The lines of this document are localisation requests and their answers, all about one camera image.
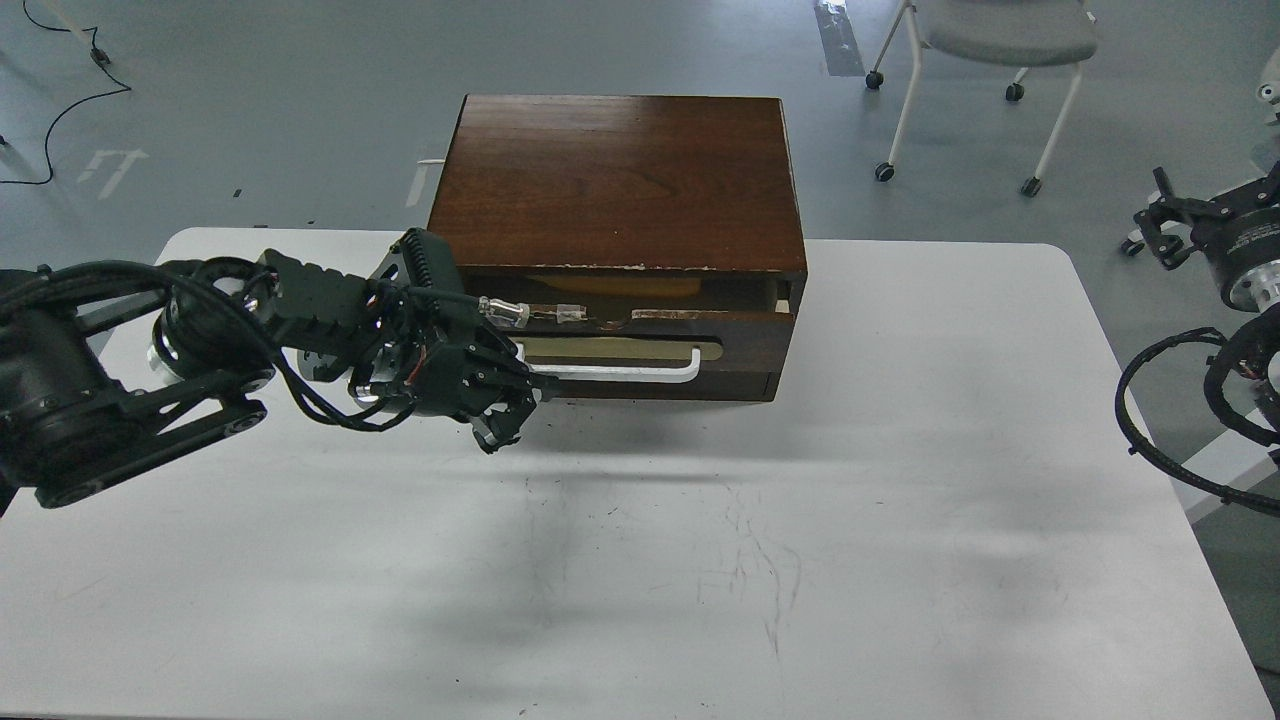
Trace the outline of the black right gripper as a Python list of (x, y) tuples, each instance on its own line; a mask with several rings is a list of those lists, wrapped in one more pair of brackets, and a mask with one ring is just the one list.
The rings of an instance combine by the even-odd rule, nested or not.
[(1132, 255), (1137, 256), (1146, 249), (1158, 259), (1162, 266), (1174, 269), (1192, 254), (1201, 251), (1213, 268), (1248, 272), (1251, 256), (1231, 255), (1234, 238), (1224, 232), (1228, 222), (1244, 213), (1248, 201), (1243, 192), (1224, 191), (1206, 202), (1211, 206), (1206, 215), (1188, 210), (1169, 209), (1165, 205), (1178, 195), (1164, 167), (1152, 170), (1156, 191), (1147, 197), (1148, 209), (1157, 211), (1157, 231), (1155, 241), (1149, 242), (1142, 225), (1132, 232)]

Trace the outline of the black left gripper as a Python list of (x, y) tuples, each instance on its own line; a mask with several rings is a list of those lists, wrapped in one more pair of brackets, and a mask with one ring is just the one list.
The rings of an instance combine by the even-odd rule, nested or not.
[(495, 454), (520, 441), (539, 393), (561, 396), (561, 380), (522, 364), (465, 292), (451, 246), (422, 228), (407, 229), (370, 277), (265, 250), (259, 324), (278, 350), (297, 351), (298, 366), (282, 374), (311, 419), (346, 416), (315, 389), (344, 379), (358, 419), (468, 419), (480, 450)]

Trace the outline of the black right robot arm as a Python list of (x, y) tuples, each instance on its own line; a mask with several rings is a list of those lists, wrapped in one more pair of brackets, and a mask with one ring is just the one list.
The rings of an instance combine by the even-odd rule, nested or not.
[(1155, 168), (1153, 178), (1157, 190), (1133, 217), (1137, 228), (1121, 251), (1134, 256), (1149, 247), (1166, 270), (1202, 252), (1222, 302), (1257, 314), (1210, 363), (1203, 391), (1226, 428), (1258, 445), (1276, 445), (1277, 429), (1239, 414), (1222, 386), (1229, 372), (1260, 383), (1260, 411), (1268, 421), (1277, 420), (1277, 380), (1270, 375), (1277, 355), (1277, 168), (1207, 200), (1176, 195), (1162, 167)]

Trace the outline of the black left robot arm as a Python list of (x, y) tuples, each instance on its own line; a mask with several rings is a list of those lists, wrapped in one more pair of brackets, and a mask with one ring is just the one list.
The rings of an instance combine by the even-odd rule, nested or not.
[(317, 424), (381, 433), (440, 416), (493, 454), (561, 387), (504, 333), (530, 313), (467, 293), (449, 245), (422, 228), (367, 277), (273, 249), (6, 269), (3, 506), (32, 489), (64, 507), (243, 433), (276, 378)]

